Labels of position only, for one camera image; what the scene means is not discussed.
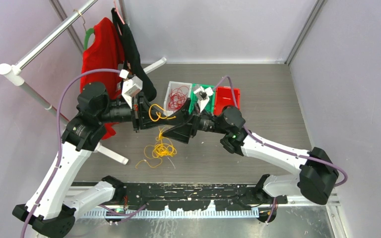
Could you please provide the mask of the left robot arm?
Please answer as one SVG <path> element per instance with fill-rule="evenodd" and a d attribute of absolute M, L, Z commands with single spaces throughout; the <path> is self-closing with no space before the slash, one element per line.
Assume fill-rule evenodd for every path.
<path fill-rule="evenodd" d="M 25 204 L 15 206 L 13 215 L 49 238 L 63 238 L 75 221 L 105 202 L 122 203 L 126 196 L 123 182 L 102 178 L 94 187 L 73 199 L 66 194 L 85 161 L 106 134 L 107 122 L 132 122 L 134 129 L 147 129 L 160 124 L 178 123 L 179 116 L 165 116 L 153 108 L 143 93 L 134 100 L 137 106 L 111 100 L 101 82 L 85 85 L 78 98 L 78 114 L 58 132 L 58 152 L 36 193 Z"/>

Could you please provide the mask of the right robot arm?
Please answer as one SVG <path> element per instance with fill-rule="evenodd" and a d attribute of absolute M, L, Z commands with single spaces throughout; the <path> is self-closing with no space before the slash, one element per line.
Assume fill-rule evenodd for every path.
<path fill-rule="evenodd" d="M 323 149 L 296 149 L 262 138 L 245 127 L 246 121 L 235 106 L 226 106 L 218 116 L 187 111 L 175 115 L 183 115 L 183 121 L 164 131 L 164 137 L 188 143 L 198 131 L 223 134 L 220 143 L 229 153 L 257 158 L 288 172 L 286 176 L 261 177 L 255 191 L 260 203 L 283 195 L 302 195 L 319 205 L 328 203 L 339 172 Z"/>

